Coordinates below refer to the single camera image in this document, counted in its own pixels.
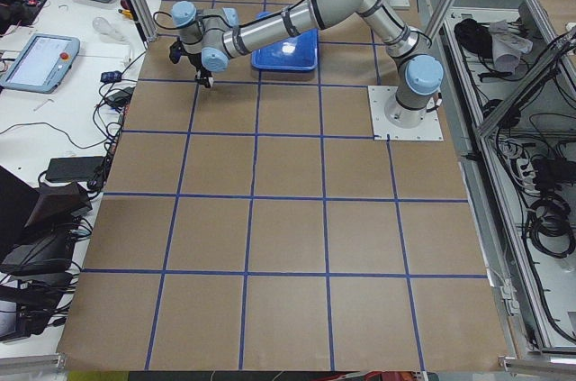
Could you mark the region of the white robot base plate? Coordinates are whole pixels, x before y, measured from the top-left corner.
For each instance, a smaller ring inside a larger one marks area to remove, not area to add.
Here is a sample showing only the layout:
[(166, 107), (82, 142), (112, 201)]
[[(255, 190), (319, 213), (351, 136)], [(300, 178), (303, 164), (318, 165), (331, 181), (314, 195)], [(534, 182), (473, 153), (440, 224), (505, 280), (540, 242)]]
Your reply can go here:
[(397, 102), (396, 86), (368, 86), (368, 103), (376, 141), (443, 141), (434, 100), (419, 111), (407, 110)]

